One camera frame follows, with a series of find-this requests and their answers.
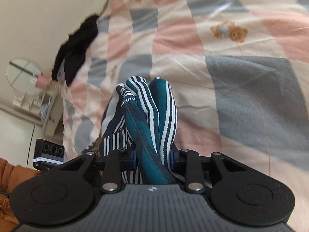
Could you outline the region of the pink tissue bucket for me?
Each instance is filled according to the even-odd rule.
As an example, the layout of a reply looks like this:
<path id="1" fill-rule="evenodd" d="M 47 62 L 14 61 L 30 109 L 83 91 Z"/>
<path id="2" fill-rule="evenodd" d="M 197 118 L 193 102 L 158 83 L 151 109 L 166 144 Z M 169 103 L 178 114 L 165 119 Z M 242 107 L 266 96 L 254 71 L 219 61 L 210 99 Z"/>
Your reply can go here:
<path id="1" fill-rule="evenodd" d="M 45 77 L 43 74 L 38 75 L 35 87 L 41 90 L 46 90 L 50 83 L 50 78 Z"/>

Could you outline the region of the cream dressing table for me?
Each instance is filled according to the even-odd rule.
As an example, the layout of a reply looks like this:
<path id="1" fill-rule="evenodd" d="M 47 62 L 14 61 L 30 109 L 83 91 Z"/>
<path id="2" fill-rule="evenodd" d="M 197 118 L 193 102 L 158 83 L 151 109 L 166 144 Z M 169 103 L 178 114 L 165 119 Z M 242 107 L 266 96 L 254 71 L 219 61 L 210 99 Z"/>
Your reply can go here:
<path id="1" fill-rule="evenodd" d="M 46 89 L 35 95 L 14 92 L 13 106 L 32 122 L 42 126 L 45 136 L 53 137 L 62 120 L 63 102 L 59 84 L 49 81 Z"/>

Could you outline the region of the orange jacket sleeve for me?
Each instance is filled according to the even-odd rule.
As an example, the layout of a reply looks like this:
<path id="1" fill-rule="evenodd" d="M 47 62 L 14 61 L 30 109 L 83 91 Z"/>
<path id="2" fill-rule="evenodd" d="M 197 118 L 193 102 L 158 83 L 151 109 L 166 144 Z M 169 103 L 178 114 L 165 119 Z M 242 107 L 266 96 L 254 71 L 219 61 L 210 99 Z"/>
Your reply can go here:
<path id="1" fill-rule="evenodd" d="M 1 158 L 1 231 L 12 231 L 19 224 L 10 208 L 8 194 L 16 186 L 39 173 L 38 170 L 11 165 L 7 160 Z"/>

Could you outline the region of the navy teal striped sweater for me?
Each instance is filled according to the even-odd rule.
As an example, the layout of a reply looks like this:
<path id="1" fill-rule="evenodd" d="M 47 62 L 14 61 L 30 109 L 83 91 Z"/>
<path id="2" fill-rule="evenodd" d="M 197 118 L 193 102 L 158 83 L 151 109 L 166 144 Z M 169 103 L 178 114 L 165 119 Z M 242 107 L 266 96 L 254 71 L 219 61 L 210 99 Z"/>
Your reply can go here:
<path id="1" fill-rule="evenodd" d="M 174 184 L 170 150 L 177 133 L 177 107 L 170 83 L 130 77 L 118 84 L 104 112 L 99 138 L 88 151 L 107 156 L 112 150 L 135 150 L 135 170 L 121 174 L 130 184 Z"/>

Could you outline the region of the floral patterned cloth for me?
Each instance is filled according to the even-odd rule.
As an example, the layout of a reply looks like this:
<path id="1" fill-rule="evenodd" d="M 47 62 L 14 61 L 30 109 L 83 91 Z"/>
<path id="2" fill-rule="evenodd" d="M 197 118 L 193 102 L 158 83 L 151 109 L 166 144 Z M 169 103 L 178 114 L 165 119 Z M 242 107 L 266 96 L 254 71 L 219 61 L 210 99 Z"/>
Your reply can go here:
<path id="1" fill-rule="evenodd" d="M 41 120 L 42 123 L 44 123 L 45 119 L 47 118 L 48 111 L 51 107 L 51 101 L 52 97 L 49 97 L 48 99 L 44 100 L 39 111 L 39 119 Z"/>

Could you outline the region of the black garment on bed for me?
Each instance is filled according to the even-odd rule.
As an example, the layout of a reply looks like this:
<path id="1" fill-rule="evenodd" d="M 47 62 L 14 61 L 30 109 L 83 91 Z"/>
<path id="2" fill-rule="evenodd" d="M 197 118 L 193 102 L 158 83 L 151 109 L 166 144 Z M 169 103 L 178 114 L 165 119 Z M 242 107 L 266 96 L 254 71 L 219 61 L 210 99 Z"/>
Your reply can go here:
<path id="1" fill-rule="evenodd" d="M 71 85 L 85 62 L 88 47 L 98 34 L 98 18 L 98 14 L 89 16 L 61 45 L 51 73 L 52 80 L 57 82 L 64 80 L 67 86 Z"/>

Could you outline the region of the pink grey checkered bedspread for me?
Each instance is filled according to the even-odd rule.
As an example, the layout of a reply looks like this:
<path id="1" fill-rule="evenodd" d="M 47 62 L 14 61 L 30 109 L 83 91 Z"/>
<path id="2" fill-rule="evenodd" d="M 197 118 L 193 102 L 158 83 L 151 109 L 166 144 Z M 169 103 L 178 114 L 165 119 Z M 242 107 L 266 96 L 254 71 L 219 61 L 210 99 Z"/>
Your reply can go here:
<path id="1" fill-rule="evenodd" d="M 170 82 L 175 144 L 220 151 L 286 184 L 308 231 L 308 0 L 94 0 L 98 35 L 61 87 L 66 157 L 103 134 L 129 77 Z"/>

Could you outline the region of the oval vanity mirror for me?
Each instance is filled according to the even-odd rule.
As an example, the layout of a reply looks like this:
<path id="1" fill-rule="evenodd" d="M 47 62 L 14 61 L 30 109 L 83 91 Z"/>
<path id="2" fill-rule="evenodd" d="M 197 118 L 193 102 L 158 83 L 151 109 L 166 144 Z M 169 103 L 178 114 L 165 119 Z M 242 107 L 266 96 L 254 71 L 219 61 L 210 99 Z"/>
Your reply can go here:
<path id="1" fill-rule="evenodd" d="M 6 66 L 6 77 L 12 88 L 22 94 L 36 95 L 40 89 L 35 86 L 41 70 L 27 59 L 15 58 Z"/>

